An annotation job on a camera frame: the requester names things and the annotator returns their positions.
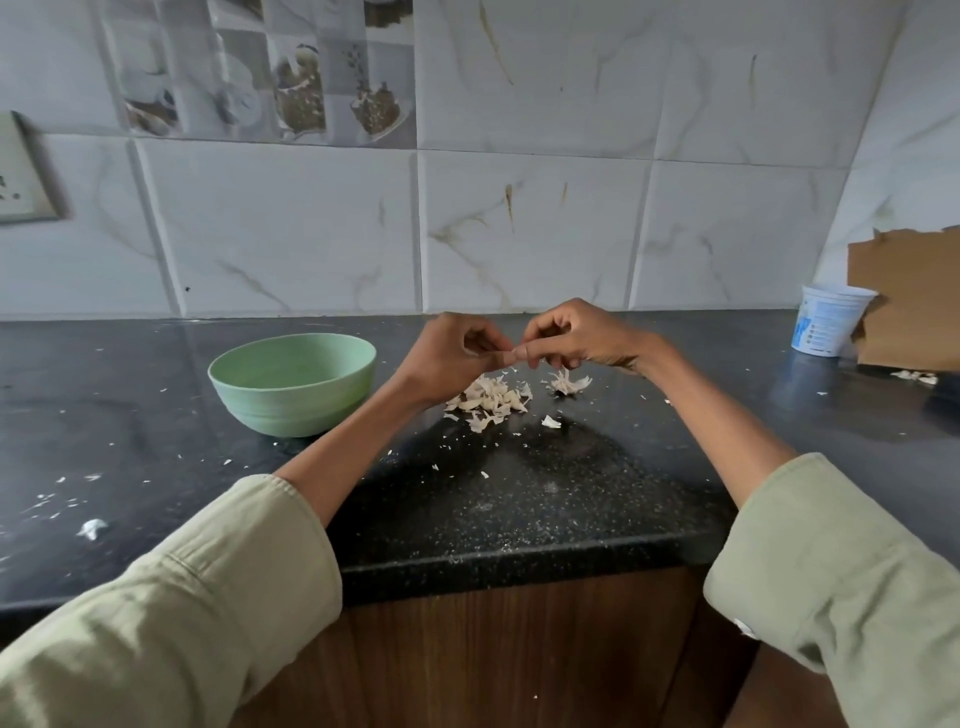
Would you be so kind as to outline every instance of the marble tile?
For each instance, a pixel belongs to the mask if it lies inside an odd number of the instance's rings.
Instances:
[[[85,0],[0,3],[0,109],[51,133],[121,129]]]
[[[659,159],[846,167],[901,0],[682,0]]]
[[[0,226],[0,317],[171,315],[129,145],[40,139],[44,178],[65,219]]]
[[[650,163],[420,152],[426,310],[623,308]]]
[[[420,147],[649,158],[670,0],[419,0]]]
[[[631,308],[796,305],[846,172],[655,162]]]
[[[847,245],[880,231],[960,225],[960,6],[919,3],[890,57],[820,256],[816,280],[847,282]]]
[[[137,146],[188,315],[416,310],[413,153]]]

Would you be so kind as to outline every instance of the shirt cuff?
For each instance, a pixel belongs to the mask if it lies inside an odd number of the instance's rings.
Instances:
[[[798,633],[848,578],[915,540],[822,454],[778,468],[747,500],[704,585],[744,633],[812,669]]]
[[[259,691],[340,616],[343,585],[316,514],[275,475],[250,475],[207,505],[130,571],[173,559],[190,571],[248,641]]]

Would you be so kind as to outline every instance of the olive green shirt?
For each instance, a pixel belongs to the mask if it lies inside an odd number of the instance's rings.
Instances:
[[[705,591],[825,671],[852,728],[960,726],[960,574],[822,455],[750,497]],[[246,477],[0,653],[0,725],[227,725],[340,609],[317,517]]]

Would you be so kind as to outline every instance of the kitchen counter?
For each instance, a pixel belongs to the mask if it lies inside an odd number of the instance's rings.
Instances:
[[[792,352],[792,311],[625,316],[669,336],[960,564],[956,404]],[[516,338],[528,317],[494,318]],[[216,355],[284,333],[351,333],[377,346],[379,384],[421,326],[415,316],[0,323],[0,612],[55,607],[115,577],[236,479],[309,443],[233,420],[206,377]],[[506,370],[530,382],[531,412],[480,434],[441,408],[406,427],[329,528],[345,601],[710,563],[735,512],[674,409],[642,378],[580,371],[593,383],[560,398],[540,383],[544,369]],[[563,428],[541,426],[545,414]],[[108,529],[90,542],[77,534],[94,518]]]

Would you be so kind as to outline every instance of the forearm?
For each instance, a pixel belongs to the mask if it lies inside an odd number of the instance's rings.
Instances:
[[[374,457],[421,410],[402,386],[388,381],[275,475],[300,491],[326,527]]]
[[[677,409],[737,507],[742,507],[773,471],[797,456],[793,448],[662,339],[639,361],[641,373]]]

